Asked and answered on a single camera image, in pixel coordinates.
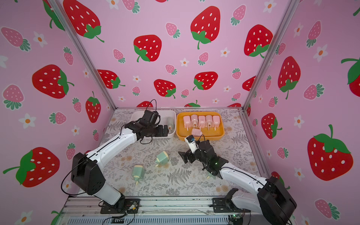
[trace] strawberry print wallpaper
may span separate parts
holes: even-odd
[[[54,225],[113,112],[47,1],[5,1],[0,21],[1,224]]]
[[[117,107],[151,99],[239,107],[287,3],[64,0],[63,7]]]
[[[300,2],[248,109],[297,224],[358,224],[359,11],[359,1]]]

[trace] metal vent grille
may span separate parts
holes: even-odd
[[[101,225],[108,218],[105,216],[72,216],[67,225]],[[124,224],[129,223],[133,216],[124,217]],[[111,224],[111,220],[105,221],[104,224]],[[131,225],[227,225],[229,224],[228,216],[136,216]]]

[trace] pink bottle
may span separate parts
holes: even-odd
[[[204,128],[206,125],[206,119],[205,116],[199,116],[199,123],[198,123],[198,127],[199,128]]]
[[[207,115],[205,119],[206,119],[207,130],[210,130],[212,126],[212,115]]]
[[[198,126],[198,122],[199,122],[198,115],[196,114],[191,115],[191,123],[193,125],[193,128]]]
[[[184,128],[189,130],[189,127],[191,127],[190,116],[184,116]]]
[[[212,116],[212,127],[216,130],[217,127],[220,125],[220,116]]]

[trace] table surface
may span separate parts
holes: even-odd
[[[120,128],[130,121],[134,109],[118,109],[103,135],[101,144],[120,132]],[[217,155],[233,165],[260,176],[244,126],[237,109],[174,109],[180,112],[213,111],[221,114],[225,135],[218,141],[210,141]],[[178,151],[189,149],[184,141],[175,134],[169,139],[153,139],[143,145],[138,141],[115,156],[103,169],[106,181],[125,196],[220,196],[226,195],[231,188],[239,188],[224,179],[209,178],[202,171],[198,161],[184,164]],[[155,167],[156,155],[166,151],[170,161],[164,166]],[[143,165],[145,178],[138,185],[131,175],[135,165]]]

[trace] orange tray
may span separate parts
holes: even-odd
[[[198,116],[207,116],[207,115],[220,116],[220,125],[218,128],[216,128],[216,130],[214,130],[213,127],[211,127],[210,130],[207,130],[206,127],[201,128],[201,131],[205,136],[206,140],[210,140],[210,141],[220,140],[224,136],[225,130],[222,123],[222,117],[220,114],[216,112],[182,112],[179,113],[176,117],[176,134],[180,140],[185,141],[185,138],[191,135],[191,130],[193,129],[191,127],[189,128],[189,131],[187,131],[186,128],[184,128],[184,116],[191,116],[194,114]]]

